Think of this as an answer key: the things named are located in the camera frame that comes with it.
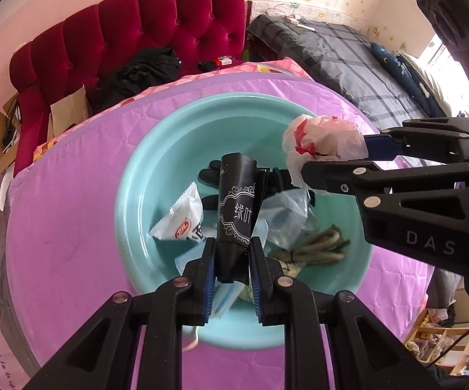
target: black packaging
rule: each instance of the black packaging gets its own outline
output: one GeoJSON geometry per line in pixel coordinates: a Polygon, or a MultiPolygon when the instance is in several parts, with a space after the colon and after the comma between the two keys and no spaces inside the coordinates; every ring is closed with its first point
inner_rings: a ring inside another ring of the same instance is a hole
{"type": "Polygon", "coordinates": [[[215,275],[221,283],[249,284],[248,248],[257,214],[255,184],[255,160],[240,153],[222,157],[215,252],[215,275]]]}

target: red logo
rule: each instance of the red logo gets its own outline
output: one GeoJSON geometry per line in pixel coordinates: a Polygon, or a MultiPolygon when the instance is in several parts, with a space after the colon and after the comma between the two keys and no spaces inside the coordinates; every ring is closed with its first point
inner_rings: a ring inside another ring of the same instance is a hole
{"type": "Polygon", "coordinates": [[[187,218],[182,222],[182,224],[179,226],[177,231],[175,232],[175,239],[178,239],[181,237],[183,234],[186,234],[191,227],[191,221],[189,221],[187,218]]]}

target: purple table cover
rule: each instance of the purple table cover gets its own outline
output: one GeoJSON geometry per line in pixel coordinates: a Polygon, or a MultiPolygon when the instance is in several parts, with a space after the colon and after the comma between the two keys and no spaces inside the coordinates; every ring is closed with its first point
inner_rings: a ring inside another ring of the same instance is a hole
{"type": "MultiPolygon", "coordinates": [[[[114,238],[123,169],[172,111],[224,92],[260,92],[377,131],[340,96],[310,80],[233,73],[178,85],[89,122],[18,174],[9,189],[7,275],[20,326],[43,365],[115,292],[132,288],[114,238]]],[[[386,168],[395,168],[386,163],[386,168]]],[[[433,267],[375,247],[359,298],[398,337],[417,315],[433,267]]],[[[184,390],[283,388],[283,348],[237,352],[204,344],[183,354],[184,390]]]]}

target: tufted headboard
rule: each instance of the tufted headboard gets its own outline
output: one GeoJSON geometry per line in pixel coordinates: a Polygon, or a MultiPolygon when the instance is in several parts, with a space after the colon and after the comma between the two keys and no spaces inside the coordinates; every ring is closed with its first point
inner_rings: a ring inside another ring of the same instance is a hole
{"type": "Polygon", "coordinates": [[[92,103],[100,79],[147,47],[175,49],[181,75],[218,56],[240,59],[245,27],[244,0],[104,0],[46,30],[10,62],[22,112],[14,174],[46,141],[54,102],[85,85],[92,103]]]}

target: plaid blanket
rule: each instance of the plaid blanket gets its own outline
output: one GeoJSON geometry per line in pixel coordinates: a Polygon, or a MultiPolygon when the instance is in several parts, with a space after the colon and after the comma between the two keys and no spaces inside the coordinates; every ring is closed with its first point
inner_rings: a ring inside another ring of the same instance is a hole
{"type": "MultiPolygon", "coordinates": [[[[346,25],[301,23],[315,31],[265,14],[258,16],[248,31],[278,56],[292,58],[317,83],[345,97],[379,130],[427,117],[373,57],[370,41],[361,33],[346,25]]],[[[412,167],[426,165],[423,160],[405,158],[412,167]]]]}

